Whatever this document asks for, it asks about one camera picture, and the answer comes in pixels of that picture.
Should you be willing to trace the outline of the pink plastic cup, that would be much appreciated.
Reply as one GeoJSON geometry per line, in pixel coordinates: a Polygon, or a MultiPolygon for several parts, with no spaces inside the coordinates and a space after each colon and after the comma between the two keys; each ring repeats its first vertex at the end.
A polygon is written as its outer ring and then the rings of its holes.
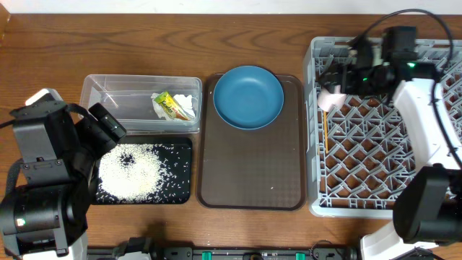
{"type": "Polygon", "coordinates": [[[322,87],[318,95],[317,104],[321,110],[329,112],[334,108],[341,108],[346,98],[347,94],[341,93],[340,85],[336,85],[332,92],[322,87]]]}

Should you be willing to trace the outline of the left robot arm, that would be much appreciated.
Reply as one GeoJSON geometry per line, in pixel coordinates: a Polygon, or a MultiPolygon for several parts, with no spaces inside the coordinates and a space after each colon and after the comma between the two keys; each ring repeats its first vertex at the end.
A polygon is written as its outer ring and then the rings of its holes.
{"type": "Polygon", "coordinates": [[[83,258],[95,163],[126,135],[101,104],[36,102],[11,111],[21,159],[1,202],[6,254],[83,258]]]}

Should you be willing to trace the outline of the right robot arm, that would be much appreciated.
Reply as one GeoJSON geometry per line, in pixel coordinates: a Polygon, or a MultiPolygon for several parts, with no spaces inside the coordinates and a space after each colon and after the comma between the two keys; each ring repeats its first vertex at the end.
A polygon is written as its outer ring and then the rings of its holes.
{"type": "Polygon", "coordinates": [[[393,219],[360,241],[362,259],[398,259],[461,241],[461,142],[448,115],[434,64],[419,62],[415,27],[389,27],[379,65],[366,34],[350,47],[351,64],[319,77],[318,107],[331,111],[349,95],[386,94],[404,121],[417,174],[393,205],[393,219]]]}

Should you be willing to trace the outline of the dark blue plate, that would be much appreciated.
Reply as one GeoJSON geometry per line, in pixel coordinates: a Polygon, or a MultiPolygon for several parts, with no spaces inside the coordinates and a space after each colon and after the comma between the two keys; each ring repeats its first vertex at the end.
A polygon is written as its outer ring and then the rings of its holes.
{"type": "Polygon", "coordinates": [[[238,66],[225,72],[217,81],[212,98],[219,117],[242,130],[268,126],[284,106],[282,83],[259,66],[238,66]]]}

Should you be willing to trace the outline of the green yellow snack wrapper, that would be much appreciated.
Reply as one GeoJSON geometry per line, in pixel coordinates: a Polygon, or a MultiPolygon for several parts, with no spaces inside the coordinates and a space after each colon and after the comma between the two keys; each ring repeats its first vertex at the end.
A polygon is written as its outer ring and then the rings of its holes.
{"type": "Polygon", "coordinates": [[[182,121],[189,121],[191,119],[191,117],[168,92],[160,93],[154,98],[154,101],[161,106],[164,112],[166,112],[171,119],[180,119],[182,121]]]}

